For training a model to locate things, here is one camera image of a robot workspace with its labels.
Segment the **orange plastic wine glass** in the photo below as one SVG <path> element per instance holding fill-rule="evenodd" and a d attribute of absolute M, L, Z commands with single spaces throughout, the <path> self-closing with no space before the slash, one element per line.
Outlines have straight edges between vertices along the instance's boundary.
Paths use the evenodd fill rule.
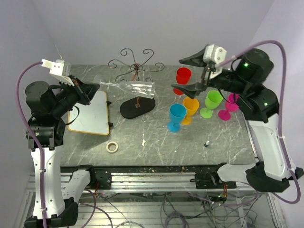
<path fill-rule="evenodd" d="M 192 116 L 197 112 L 200 104 L 196 98 L 191 99 L 189 97 L 185 97 L 182 104 L 187 112 L 185 118 L 181 121 L 181 124 L 189 125 L 192 122 Z"/>

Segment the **blue plastic wine glass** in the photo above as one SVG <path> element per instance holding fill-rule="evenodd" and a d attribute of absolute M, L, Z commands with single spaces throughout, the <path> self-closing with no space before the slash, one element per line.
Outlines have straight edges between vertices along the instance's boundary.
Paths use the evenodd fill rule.
<path fill-rule="evenodd" d="M 170 132 L 176 133 L 180 130 L 180 124 L 186 116 L 187 110 L 182 104 L 173 104 L 169 110 L 170 121 L 167 128 Z"/>

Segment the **clear wine glass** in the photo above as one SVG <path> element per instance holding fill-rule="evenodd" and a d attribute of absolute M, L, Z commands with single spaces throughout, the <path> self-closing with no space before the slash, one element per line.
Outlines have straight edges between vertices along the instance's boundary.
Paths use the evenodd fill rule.
<path fill-rule="evenodd" d="M 120 83 L 110 83 L 104 82 L 102 80 L 101 75 L 96 75 L 94 77 L 94 83 L 99 84 L 100 86 L 117 87 L 118 89 L 126 93 L 149 99 L 154 98 L 156 91 L 156 85 L 154 82 L 122 81 Z"/>

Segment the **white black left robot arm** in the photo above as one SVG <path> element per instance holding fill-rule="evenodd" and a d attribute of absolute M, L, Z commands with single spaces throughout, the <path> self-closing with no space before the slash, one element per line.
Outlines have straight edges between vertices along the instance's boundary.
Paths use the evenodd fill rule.
<path fill-rule="evenodd" d="M 25 89 L 26 103 L 31 110 L 26 132 L 28 148 L 35 166 L 35 206 L 25 221 L 26 228 L 60 228 L 75 225 L 78 201 L 85 188 L 97 184 L 93 165 L 80 165 L 70 175 L 67 189 L 61 188 L 61 152 L 67 124 L 62 117 L 76 104 L 89 105 L 100 88 L 70 76 L 72 85 L 49 85 L 36 81 Z"/>

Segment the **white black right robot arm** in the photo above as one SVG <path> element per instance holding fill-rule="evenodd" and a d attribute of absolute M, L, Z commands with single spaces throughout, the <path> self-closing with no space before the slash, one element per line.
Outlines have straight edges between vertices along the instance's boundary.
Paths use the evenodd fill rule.
<path fill-rule="evenodd" d="M 263 84 L 274 64 L 266 52 L 257 48 L 237 55 L 239 64 L 235 70 L 223 68 L 225 56 L 222 47 L 207 45 L 200 52 L 181 59 L 183 65 L 203 68 L 201 80 L 192 85 L 173 85 L 190 98 L 208 87 L 237 94 L 238 108 L 256 136 L 260 148 L 258 162 L 222 163 L 210 175 L 209 182 L 215 188 L 235 181 L 247 183 L 259 192 L 284 192 L 289 182 L 302 177 L 304 171 L 288 158 L 281 129 L 281 101 Z"/>

